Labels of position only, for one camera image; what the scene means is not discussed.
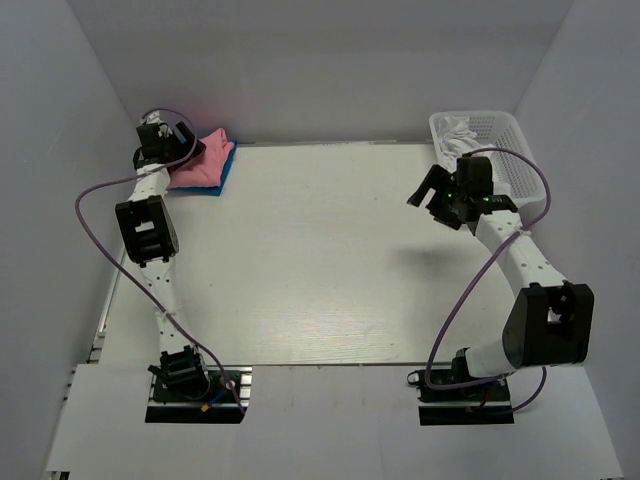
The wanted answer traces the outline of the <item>pink t shirt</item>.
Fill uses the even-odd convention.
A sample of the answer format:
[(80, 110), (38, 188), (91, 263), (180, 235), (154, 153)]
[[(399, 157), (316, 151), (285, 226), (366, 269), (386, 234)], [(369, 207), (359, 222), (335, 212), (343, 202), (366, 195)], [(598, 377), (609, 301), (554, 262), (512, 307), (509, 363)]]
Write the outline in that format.
[(218, 128), (201, 140), (206, 150), (170, 174), (169, 190), (176, 187), (215, 187), (220, 184), (221, 171), (232, 149), (224, 128)]

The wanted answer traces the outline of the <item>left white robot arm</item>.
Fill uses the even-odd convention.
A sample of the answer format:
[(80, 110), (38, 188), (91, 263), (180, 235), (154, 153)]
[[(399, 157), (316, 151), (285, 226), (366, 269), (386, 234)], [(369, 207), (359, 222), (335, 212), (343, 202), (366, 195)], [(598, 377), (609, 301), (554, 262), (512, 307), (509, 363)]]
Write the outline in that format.
[(179, 241), (164, 196), (171, 169), (202, 152), (204, 145), (184, 122), (171, 127), (159, 110), (145, 114), (136, 133), (141, 145), (133, 157), (135, 186), (129, 198), (116, 205), (115, 213), (126, 253), (154, 297), (160, 359), (150, 371), (168, 390), (199, 399), (209, 392), (212, 377), (198, 347), (184, 335), (175, 290)]

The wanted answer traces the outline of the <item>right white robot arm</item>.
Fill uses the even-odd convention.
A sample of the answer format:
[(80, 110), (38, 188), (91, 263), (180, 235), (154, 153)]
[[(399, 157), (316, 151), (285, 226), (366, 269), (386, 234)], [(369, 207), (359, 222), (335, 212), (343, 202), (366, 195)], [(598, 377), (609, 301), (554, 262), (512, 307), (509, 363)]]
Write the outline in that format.
[(595, 304), (588, 285), (569, 281), (547, 260), (516, 203), (495, 193), (486, 153), (479, 149), (463, 154), (453, 172), (432, 166), (407, 201), (424, 205), (437, 222), (453, 230), (467, 227), (491, 254), (454, 304), (443, 331), (492, 265), (499, 266), (515, 298), (500, 335), (460, 350), (443, 382), (433, 380), (435, 358), (427, 360), (425, 386), (432, 391), (454, 390), (466, 399), (520, 369), (583, 362)]

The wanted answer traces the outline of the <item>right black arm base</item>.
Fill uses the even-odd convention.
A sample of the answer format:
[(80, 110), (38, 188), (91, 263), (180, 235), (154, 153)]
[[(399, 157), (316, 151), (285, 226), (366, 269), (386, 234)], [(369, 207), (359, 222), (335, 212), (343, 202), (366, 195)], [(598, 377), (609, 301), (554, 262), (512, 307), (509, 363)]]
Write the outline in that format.
[(435, 426), (510, 425), (514, 423), (506, 380), (437, 390), (426, 380), (426, 370), (413, 370), (406, 381), (418, 392), (419, 424)]

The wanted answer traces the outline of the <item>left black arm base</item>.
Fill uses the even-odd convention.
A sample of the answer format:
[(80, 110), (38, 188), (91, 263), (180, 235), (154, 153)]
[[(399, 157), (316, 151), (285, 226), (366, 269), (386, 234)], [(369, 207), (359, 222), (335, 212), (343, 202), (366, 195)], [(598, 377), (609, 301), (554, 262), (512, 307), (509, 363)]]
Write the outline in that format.
[(237, 425), (248, 410), (253, 371), (220, 370), (196, 358), (192, 348), (161, 354), (152, 374), (147, 424)]

